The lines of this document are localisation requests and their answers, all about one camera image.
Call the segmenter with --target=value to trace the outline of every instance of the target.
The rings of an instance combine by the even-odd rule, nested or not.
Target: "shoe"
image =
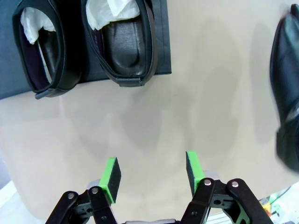
[[[143,86],[155,74],[158,53],[151,3],[136,0],[140,15],[111,22],[92,30],[86,16],[87,0],[81,0],[82,21],[88,43],[106,75],[124,87]]]
[[[55,32],[40,29],[34,44],[27,40],[21,24],[21,14],[28,8],[43,12],[55,28]],[[36,99],[60,96],[79,82],[83,45],[80,13],[80,0],[23,0],[16,8],[15,43]]]
[[[299,6],[283,18],[276,30],[270,62],[270,80],[280,125],[277,131],[278,157],[299,171]]]

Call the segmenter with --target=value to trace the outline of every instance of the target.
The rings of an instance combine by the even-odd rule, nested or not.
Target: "cable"
[[[289,187],[287,190],[285,190],[284,193],[282,193],[280,196],[278,196],[273,202],[271,202],[270,204],[273,204],[274,202],[276,202],[279,198],[281,198],[282,195],[284,195],[291,187]]]

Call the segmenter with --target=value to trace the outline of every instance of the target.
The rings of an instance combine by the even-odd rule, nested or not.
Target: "dark gray mat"
[[[0,99],[30,91],[14,43],[12,28],[12,15],[19,2],[20,0],[0,1]],[[167,1],[152,2],[159,54],[156,75],[171,74]],[[81,83],[108,79],[99,69],[99,62],[95,57],[90,57],[89,61],[88,74],[82,76]]]

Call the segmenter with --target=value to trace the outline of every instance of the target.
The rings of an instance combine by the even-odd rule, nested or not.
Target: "white table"
[[[113,206],[126,220],[180,219],[191,200],[185,151],[257,198],[299,180],[275,153],[269,60],[293,0],[168,1],[172,74],[142,88],[80,84],[56,98],[0,101],[0,148],[28,210],[46,219],[67,190],[83,192],[117,156]]]

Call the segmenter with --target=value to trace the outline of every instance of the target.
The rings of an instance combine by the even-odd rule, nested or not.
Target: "crumpled paper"
[[[38,31],[44,28],[48,31],[55,31],[52,21],[42,11],[26,7],[21,15],[21,24],[24,27],[24,33],[29,43],[34,44],[38,39]]]
[[[86,16],[93,30],[100,30],[113,21],[127,20],[140,14],[136,0],[88,0]]]

